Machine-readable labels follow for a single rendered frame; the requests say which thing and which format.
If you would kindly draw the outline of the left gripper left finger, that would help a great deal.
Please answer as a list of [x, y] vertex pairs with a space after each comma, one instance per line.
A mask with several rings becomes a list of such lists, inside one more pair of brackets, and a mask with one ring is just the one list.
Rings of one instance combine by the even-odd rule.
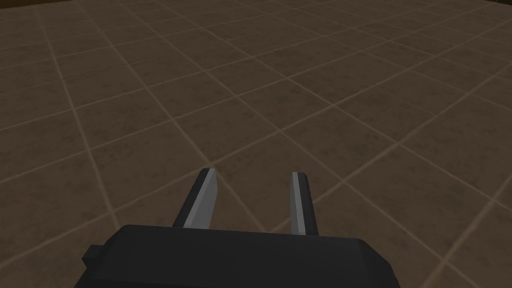
[[209, 229], [217, 193], [216, 170], [214, 168], [201, 169], [172, 227]]

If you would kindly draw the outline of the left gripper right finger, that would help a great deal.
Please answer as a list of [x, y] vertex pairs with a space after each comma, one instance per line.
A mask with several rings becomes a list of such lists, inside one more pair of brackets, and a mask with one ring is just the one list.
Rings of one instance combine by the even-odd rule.
[[290, 222], [291, 233], [294, 235], [319, 235], [309, 182], [304, 172], [292, 173]]

